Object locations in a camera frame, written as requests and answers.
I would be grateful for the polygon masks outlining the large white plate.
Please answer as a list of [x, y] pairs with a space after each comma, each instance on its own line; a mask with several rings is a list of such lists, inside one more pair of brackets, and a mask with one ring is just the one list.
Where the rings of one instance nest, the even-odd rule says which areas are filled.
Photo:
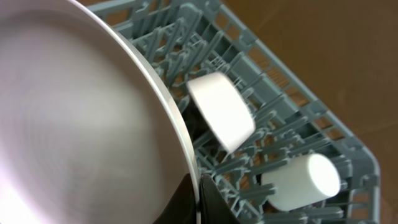
[[187, 127], [129, 41], [77, 1], [1, 2], [2, 223], [154, 223], [186, 174], [197, 210]]

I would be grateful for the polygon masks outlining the small white bowl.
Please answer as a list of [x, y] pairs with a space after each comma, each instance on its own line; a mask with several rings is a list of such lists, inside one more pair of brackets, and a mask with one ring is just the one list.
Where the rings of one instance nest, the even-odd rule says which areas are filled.
[[236, 151], [255, 131], [256, 124], [233, 82], [214, 72], [187, 82], [203, 119], [228, 153]]

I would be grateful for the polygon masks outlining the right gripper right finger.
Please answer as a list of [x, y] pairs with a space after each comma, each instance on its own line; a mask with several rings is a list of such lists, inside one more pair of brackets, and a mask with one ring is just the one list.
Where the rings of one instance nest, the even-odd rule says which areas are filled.
[[201, 224], [240, 224], [210, 175], [200, 177], [199, 190]]

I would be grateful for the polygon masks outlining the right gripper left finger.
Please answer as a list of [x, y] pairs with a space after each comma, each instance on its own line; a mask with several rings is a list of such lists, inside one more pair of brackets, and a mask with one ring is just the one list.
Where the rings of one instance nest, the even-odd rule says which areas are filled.
[[196, 200], [190, 174], [186, 174], [154, 224], [195, 224]]

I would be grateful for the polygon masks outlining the white cup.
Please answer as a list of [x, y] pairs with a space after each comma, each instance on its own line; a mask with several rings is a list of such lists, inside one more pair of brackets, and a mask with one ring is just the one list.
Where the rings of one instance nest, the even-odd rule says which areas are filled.
[[261, 184], [274, 185], [275, 193], [268, 196], [268, 201], [283, 212], [332, 198], [341, 189], [337, 168], [322, 154], [295, 157], [288, 164], [263, 173]]

